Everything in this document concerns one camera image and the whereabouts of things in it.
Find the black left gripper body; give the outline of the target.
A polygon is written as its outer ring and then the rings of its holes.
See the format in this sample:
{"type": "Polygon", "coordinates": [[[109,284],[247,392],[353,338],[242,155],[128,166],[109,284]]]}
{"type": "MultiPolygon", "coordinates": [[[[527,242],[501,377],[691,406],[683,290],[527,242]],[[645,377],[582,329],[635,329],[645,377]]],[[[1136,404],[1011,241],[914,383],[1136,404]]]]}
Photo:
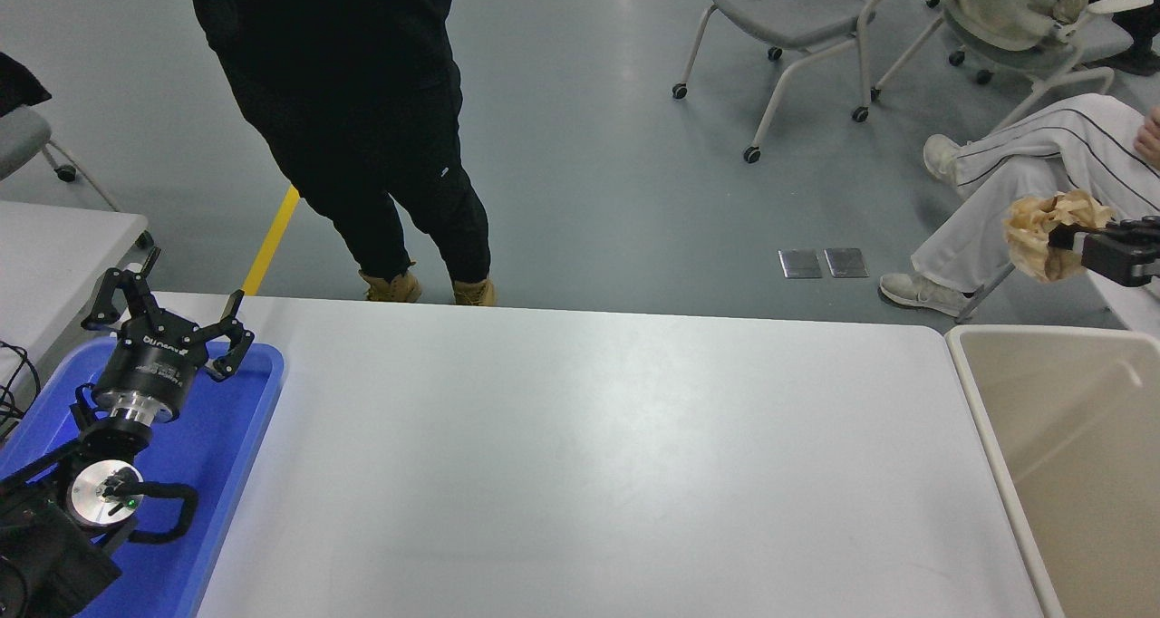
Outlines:
{"type": "Polygon", "coordinates": [[[137,403],[157,417],[177,417],[208,359],[206,346],[195,340],[197,329],[176,315],[162,317],[158,326],[148,317],[129,318],[94,384],[94,403],[107,412],[137,403]]]}

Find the seated person's hand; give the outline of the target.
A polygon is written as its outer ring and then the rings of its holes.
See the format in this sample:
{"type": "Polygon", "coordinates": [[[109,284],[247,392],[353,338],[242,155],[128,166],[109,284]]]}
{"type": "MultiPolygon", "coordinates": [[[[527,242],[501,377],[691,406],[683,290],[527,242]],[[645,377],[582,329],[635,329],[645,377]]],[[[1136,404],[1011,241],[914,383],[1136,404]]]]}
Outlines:
{"type": "Polygon", "coordinates": [[[1144,163],[1153,169],[1160,168],[1160,107],[1153,106],[1145,115],[1141,128],[1136,132],[1134,151],[1144,163]]]}

